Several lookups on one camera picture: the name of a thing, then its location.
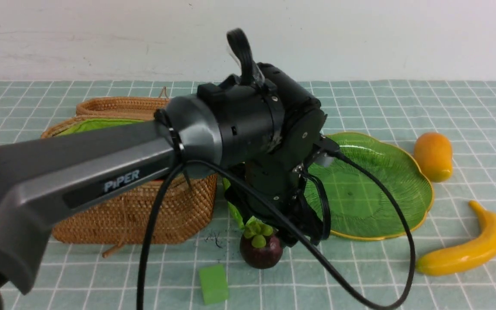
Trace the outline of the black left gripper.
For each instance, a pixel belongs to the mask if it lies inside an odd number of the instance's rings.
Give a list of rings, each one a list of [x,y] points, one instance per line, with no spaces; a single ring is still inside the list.
[[[327,167],[338,157],[337,143],[314,143],[307,153],[277,151],[232,166],[225,193],[243,217],[254,217],[276,231],[281,246],[308,237],[312,245],[331,234],[332,214],[322,180],[312,164]]]

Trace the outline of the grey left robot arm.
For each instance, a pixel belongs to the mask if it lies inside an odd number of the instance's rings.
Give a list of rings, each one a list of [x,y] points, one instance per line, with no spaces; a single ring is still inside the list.
[[[270,64],[200,84],[173,98],[154,120],[0,146],[0,288],[27,294],[59,222],[148,181],[163,179],[143,238],[137,308],[143,308],[149,242],[168,186],[218,173],[242,216],[278,230],[282,245],[315,251],[331,231],[327,198],[319,218],[304,197],[307,171],[338,149],[321,135],[315,96]],[[0,295],[0,310],[3,300]]]

